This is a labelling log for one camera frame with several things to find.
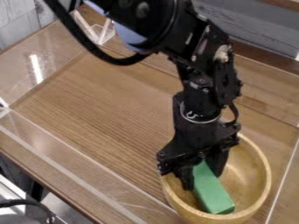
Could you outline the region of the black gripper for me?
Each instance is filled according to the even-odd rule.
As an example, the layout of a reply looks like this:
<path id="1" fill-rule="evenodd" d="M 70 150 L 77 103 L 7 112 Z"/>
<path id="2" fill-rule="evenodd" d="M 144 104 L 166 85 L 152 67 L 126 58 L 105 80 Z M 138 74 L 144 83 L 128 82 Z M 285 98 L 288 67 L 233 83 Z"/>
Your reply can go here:
<path id="1" fill-rule="evenodd" d="M 193 189 L 192 167 L 205 160 L 218 177 L 229 157 L 229 149 L 238 144 L 237 121 L 222 122 L 218 118 L 208 122 L 186 120 L 181 111 L 172 115 L 173 137 L 156 153 L 157 169 L 161 175 L 173 173 L 185 191 Z"/>

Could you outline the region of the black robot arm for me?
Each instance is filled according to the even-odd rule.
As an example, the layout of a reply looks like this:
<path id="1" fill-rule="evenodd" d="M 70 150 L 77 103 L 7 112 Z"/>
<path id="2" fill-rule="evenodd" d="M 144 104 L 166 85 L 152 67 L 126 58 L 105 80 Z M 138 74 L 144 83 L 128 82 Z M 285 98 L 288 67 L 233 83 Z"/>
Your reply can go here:
<path id="1" fill-rule="evenodd" d="M 173 174 L 185 190 L 194 188 L 194 166 L 206 163 L 220 176 L 229 149 L 238 144 L 240 124 L 220 120 L 221 110 L 236 114 L 241 81 L 228 34 L 194 10 L 192 0 L 82 0 L 109 18 L 134 54 L 107 55 L 89 39 L 58 0 L 42 0 L 73 38 L 93 56 L 130 66 L 153 53 L 174 64 L 181 92 L 172 97 L 173 137 L 156 154 L 157 169 Z"/>

